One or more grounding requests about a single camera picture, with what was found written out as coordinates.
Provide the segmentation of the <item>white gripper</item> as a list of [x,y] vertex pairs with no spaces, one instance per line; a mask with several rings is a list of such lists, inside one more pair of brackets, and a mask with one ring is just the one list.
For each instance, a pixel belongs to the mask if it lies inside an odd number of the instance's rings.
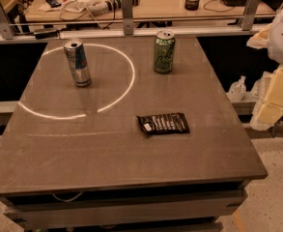
[[281,65],[262,77],[259,99],[253,109],[250,126],[266,131],[283,116],[283,9],[272,24],[250,37],[246,45],[255,49],[268,48],[269,58]]

